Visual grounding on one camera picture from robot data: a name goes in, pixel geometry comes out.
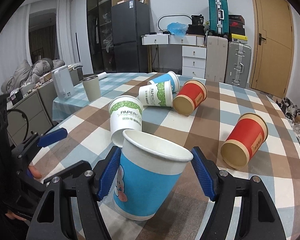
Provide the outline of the left hand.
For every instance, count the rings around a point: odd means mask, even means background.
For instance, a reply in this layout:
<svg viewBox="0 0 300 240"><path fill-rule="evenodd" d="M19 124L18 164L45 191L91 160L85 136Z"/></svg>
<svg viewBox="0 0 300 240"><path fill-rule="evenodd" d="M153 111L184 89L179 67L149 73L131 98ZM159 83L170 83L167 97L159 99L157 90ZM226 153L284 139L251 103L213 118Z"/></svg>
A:
<svg viewBox="0 0 300 240"><path fill-rule="evenodd" d="M28 169L30 173L33 175L34 178L40 179L42 178L42 174L32 165L28 166ZM20 217L16 214L14 214L12 211L8 210L7 213L5 214L9 219L17 219L21 221L27 221L26 218Z"/></svg>

